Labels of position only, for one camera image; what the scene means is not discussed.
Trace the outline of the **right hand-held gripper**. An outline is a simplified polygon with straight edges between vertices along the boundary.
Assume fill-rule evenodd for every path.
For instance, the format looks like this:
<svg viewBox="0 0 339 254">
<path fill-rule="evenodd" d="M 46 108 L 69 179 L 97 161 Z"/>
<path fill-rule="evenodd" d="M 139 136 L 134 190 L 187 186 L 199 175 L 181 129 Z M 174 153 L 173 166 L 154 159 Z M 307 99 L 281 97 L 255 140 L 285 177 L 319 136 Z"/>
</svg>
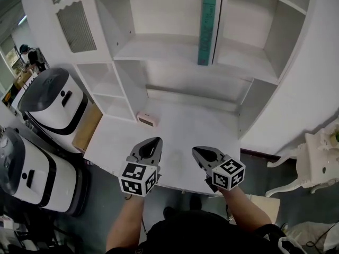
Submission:
<svg viewBox="0 0 339 254">
<path fill-rule="evenodd" d="M 245 177 L 245 165 L 213 147 L 193 147 L 193 158 L 206 171 L 205 182 L 216 192 L 218 188 L 230 191 Z"/>
</svg>

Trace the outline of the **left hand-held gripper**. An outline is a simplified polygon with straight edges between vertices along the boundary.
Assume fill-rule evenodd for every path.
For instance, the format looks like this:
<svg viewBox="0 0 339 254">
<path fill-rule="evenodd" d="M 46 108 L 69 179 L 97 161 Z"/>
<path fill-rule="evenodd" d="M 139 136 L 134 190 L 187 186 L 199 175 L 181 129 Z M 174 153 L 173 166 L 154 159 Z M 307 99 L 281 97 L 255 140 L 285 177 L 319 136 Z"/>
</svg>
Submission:
<svg viewBox="0 0 339 254">
<path fill-rule="evenodd" d="M 118 173 L 123 193 L 145 197 L 154 188 L 161 176 L 162 149 L 160 137 L 146 139 L 133 147 Z"/>
</svg>

